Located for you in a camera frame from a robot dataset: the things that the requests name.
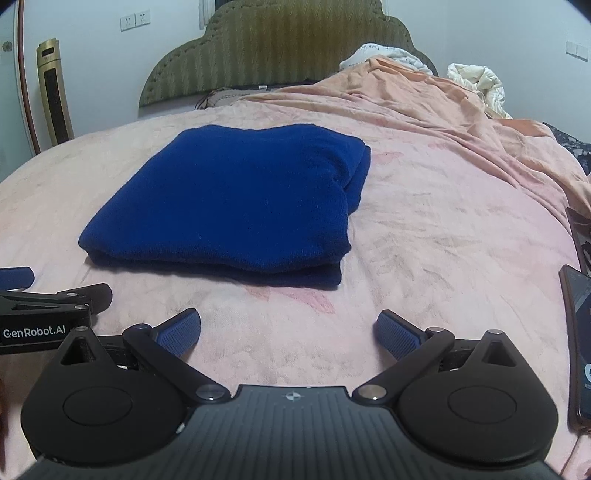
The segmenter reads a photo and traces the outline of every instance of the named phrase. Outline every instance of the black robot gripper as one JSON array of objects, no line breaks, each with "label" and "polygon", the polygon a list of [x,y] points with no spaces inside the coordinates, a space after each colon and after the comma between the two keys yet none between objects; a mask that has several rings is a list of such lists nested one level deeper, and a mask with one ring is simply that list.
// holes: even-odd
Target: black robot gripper
[{"label": "black robot gripper", "polygon": [[[30,280],[23,270],[30,272]],[[4,278],[9,279],[5,287],[27,288],[33,272],[5,269]],[[56,294],[0,291],[0,355],[58,348],[73,328],[90,326],[92,316],[109,308],[112,299],[106,283]]]},{"label": "black robot gripper", "polygon": [[398,362],[351,396],[255,385],[231,396],[159,329],[70,332],[22,408],[38,459],[23,480],[560,478],[544,463],[556,407],[500,330],[458,340],[384,310],[375,334]]}]

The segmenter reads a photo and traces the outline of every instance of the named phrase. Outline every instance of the blue towel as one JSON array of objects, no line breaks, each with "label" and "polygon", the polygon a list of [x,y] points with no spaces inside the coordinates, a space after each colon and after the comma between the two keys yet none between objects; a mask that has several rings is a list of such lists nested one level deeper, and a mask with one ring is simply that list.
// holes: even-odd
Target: blue towel
[{"label": "blue towel", "polygon": [[370,149],[315,125],[185,130],[98,211],[98,266],[331,288],[350,250]]}]

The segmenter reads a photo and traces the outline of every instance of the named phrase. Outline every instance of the pink blanket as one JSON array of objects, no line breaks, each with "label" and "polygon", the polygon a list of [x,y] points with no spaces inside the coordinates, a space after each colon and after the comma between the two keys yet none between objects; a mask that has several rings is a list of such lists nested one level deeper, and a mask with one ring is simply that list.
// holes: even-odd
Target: pink blanket
[{"label": "pink blanket", "polygon": [[[371,330],[385,308],[460,338],[500,328],[557,404],[560,426],[548,462],[561,471],[576,441],[566,426],[569,357],[558,271],[578,263],[564,209],[591,215],[591,186],[546,127],[483,112],[474,93],[378,57],[313,86],[86,135],[0,184],[0,266],[31,266],[31,291],[109,283],[114,300],[99,316],[98,334],[197,308],[203,333],[189,362],[232,390],[239,383],[359,385],[391,363]],[[337,290],[99,270],[78,248],[92,215],[180,131],[302,122],[355,135],[372,148]],[[0,478],[16,477],[34,460],[20,406],[50,356],[0,358]],[[573,455],[581,465],[589,458],[582,449]],[[581,470],[570,463],[565,474],[579,480]]]}]

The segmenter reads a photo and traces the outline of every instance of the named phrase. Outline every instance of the electrical outlet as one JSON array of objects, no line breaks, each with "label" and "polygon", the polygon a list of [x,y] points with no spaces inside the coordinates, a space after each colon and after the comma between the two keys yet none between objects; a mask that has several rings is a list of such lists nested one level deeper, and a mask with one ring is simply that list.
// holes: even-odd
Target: electrical outlet
[{"label": "electrical outlet", "polygon": [[150,11],[139,12],[135,14],[135,26],[141,27],[142,25],[148,25],[150,23]]},{"label": "electrical outlet", "polygon": [[573,57],[577,56],[577,44],[571,41],[566,43],[566,53],[572,55]]},{"label": "electrical outlet", "polygon": [[135,27],[135,14],[125,15],[119,19],[121,23],[121,31],[129,30]]},{"label": "electrical outlet", "polygon": [[577,45],[577,57],[589,61],[589,49],[583,45]]}]

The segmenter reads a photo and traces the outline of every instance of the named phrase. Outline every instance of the green headboard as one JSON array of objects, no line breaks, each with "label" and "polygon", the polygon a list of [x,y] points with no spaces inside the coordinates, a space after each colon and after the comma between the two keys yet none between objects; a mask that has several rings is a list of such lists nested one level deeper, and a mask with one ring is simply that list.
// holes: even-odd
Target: green headboard
[{"label": "green headboard", "polygon": [[213,14],[201,38],[158,62],[139,106],[223,86],[322,80],[368,42],[403,48],[437,74],[380,0],[235,0]]}]

